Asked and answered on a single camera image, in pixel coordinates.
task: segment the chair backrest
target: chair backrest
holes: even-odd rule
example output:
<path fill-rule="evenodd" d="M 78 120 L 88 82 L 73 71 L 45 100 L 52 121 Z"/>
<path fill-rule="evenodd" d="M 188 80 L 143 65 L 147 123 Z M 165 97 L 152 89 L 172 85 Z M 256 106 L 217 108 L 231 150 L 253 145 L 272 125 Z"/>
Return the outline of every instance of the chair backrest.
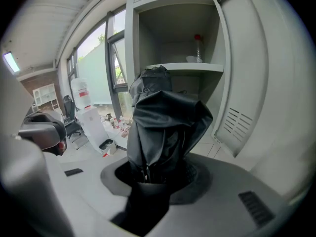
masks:
<path fill-rule="evenodd" d="M 66 117 L 70 119 L 75 119 L 75 103 L 72 101 L 69 95 L 65 96 L 63 101 L 66 111 Z"/>

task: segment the brown wall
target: brown wall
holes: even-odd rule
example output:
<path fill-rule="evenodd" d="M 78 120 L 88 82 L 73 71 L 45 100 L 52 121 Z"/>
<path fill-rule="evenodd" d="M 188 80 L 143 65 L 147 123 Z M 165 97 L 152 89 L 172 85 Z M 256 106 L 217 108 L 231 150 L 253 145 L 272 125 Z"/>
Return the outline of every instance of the brown wall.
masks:
<path fill-rule="evenodd" d="M 55 85 L 55 90 L 56 90 L 56 95 L 57 95 L 59 107 L 60 107 L 61 111 L 63 112 L 63 114 L 65 114 L 64 102 L 63 102 L 63 98 L 60 94 L 60 87 L 59 87 L 57 71 L 53 71 L 53 72 L 49 72 L 49 73 L 45 73 L 45 74 L 31 77 L 31 78 L 28 78 L 28 79 L 21 81 L 21 83 L 26 88 L 26 90 L 31 94 L 32 97 L 33 97 L 33 90 L 34 89 L 37 89 L 37 88 L 40 88 L 40 87 L 43 87 L 43 86 L 46 86 L 48 84 L 53 83 Z M 39 108 L 41 110 L 51 110 L 51 104 L 46 103 L 46 104 L 39 106 Z"/>

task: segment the ceiling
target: ceiling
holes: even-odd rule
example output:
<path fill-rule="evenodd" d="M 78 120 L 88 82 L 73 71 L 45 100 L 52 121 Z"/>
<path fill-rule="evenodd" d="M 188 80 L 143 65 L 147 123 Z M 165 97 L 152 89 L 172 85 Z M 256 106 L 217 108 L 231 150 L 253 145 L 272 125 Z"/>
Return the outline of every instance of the ceiling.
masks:
<path fill-rule="evenodd" d="M 20 70 L 50 67 L 73 20 L 90 0 L 28 0 L 1 40 Z"/>

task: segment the black chair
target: black chair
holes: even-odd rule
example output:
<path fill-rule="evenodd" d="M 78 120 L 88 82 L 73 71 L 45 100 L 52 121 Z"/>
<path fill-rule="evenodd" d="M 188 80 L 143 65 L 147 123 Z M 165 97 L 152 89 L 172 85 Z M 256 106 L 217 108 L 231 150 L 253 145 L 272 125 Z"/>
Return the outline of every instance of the black chair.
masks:
<path fill-rule="evenodd" d="M 81 133 L 79 130 L 81 130 L 81 125 L 75 120 L 75 103 L 72 101 L 72 99 L 69 97 L 69 95 L 64 97 L 64 107 L 66 111 L 66 118 L 64 119 L 66 133 L 68 138 L 73 133 L 78 133 L 79 136 Z"/>

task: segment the ceiling light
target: ceiling light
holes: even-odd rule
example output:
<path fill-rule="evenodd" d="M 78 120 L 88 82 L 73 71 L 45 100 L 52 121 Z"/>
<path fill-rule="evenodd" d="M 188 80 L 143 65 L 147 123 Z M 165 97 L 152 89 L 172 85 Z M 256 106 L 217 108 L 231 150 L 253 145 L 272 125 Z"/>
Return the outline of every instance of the ceiling light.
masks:
<path fill-rule="evenodd" d="M 13 70 L 13 72 L 20 71 L 20 69 L 19 69 L 18 65 L 16 64 L 11 52 L 5 54 L 4 58 L 5 58 L 6 62 L 8 63 L 8 65 L 10 66 L 10 68 Z"/>

